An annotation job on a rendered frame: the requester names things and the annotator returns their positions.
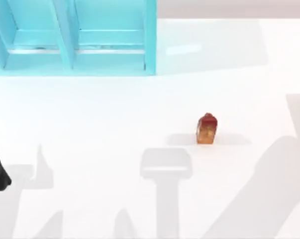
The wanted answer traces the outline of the red and orange box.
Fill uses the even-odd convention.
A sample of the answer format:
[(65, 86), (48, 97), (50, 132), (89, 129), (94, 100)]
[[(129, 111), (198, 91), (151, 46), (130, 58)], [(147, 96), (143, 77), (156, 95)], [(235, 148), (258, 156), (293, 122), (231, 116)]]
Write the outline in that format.
[(213, 144), (218, 121), (211, 113), (206, 113), (197, 124), (196, 140), (198, 144)]

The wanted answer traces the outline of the light blue rack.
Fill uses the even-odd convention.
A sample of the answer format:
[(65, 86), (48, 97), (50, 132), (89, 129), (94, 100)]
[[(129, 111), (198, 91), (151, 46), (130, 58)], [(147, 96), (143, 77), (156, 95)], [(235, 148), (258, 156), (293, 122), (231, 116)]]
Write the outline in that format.
[(0, 0), (0, 76), (156, 74), (157, 0)]

